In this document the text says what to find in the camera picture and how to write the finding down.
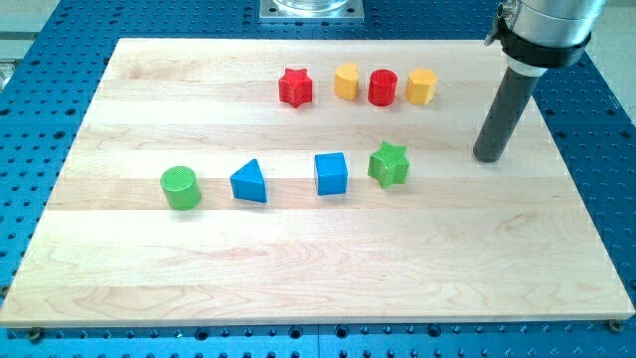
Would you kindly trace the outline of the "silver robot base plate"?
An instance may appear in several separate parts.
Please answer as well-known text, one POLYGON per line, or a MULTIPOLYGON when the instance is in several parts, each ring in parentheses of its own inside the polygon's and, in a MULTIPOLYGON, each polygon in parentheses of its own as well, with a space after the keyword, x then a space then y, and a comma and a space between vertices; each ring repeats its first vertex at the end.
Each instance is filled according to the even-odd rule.
POLYGON ((363 0, 260 0, 260 23, 362 23, 363 0))

